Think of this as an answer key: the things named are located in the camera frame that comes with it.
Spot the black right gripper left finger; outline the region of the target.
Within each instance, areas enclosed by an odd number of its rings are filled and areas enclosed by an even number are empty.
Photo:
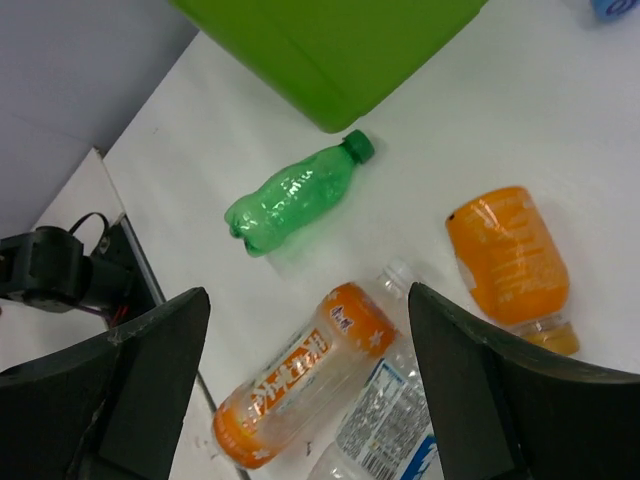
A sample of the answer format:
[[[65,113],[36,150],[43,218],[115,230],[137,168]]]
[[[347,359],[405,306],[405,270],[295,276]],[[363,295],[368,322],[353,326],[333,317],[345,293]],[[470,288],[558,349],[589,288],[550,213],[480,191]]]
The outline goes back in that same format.
[[[1,373],[4,479],[166,479],[210,315],[192,288]]]

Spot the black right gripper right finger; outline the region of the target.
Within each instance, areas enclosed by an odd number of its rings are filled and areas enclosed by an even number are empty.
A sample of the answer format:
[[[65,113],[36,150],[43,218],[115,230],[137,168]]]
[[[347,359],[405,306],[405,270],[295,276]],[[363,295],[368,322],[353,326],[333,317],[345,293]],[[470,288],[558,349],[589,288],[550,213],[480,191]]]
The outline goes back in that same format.
[[[421,283],[408,308],[445,478],[638,478],[638,375],[533,345]]]

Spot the clear water bottle blue label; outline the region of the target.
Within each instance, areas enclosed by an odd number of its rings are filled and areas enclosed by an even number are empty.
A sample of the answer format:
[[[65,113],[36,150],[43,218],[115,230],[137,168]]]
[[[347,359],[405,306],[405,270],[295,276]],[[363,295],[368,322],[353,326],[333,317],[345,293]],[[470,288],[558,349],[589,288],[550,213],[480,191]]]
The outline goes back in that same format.
[[[390,261],[376,279],[382,310],[399,335],[370,373],[310,479],[444,477],[411,338],[408,294],[417,280],[402,259]]]

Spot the orange juice bottle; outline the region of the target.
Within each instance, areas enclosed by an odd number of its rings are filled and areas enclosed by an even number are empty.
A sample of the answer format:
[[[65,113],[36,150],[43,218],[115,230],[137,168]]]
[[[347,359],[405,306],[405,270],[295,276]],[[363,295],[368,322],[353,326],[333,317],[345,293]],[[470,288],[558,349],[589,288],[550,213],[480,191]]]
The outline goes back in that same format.
[[[487,192],[454,210],[445,226],[463,282],[490,320],[556,354],[580,350],[563,314],[569,273],[527,189]]]

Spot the orange label tea bottle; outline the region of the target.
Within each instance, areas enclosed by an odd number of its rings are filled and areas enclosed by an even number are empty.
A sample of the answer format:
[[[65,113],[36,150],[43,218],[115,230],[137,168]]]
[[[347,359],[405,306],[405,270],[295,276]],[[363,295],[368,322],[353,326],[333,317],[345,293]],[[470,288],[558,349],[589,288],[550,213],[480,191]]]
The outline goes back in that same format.
[[[342,391],[370,371],[399,335],[403,295],[380,281],[331,290],[311,318],[217,408],[219,451],[259,469]]]

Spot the green plastic bottle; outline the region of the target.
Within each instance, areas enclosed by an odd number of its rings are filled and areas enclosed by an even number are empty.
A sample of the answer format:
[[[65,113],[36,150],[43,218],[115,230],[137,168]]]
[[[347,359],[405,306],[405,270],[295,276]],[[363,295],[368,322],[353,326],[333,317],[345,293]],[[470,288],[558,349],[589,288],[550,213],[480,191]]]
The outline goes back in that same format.
[[[227,209],[224,220],[230,235],[241,240],[252,257],[277,250],[290,235],[338,205],[356,167],[374,154],[371,140],[354,130],[340,144],[279,170]]]

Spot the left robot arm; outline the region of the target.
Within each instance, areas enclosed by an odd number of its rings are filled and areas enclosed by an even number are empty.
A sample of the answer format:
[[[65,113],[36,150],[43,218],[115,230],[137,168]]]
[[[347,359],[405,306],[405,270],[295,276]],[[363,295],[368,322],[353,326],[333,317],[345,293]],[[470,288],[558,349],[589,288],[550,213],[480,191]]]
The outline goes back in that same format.
[[[102,234],[86,254],[77,232],[94,215]],[[97,315],[109,329],[165,302],[128,217],[110,223],[100,212],[68,229],[40,226],[2,239],[1,298],[49,313]]]

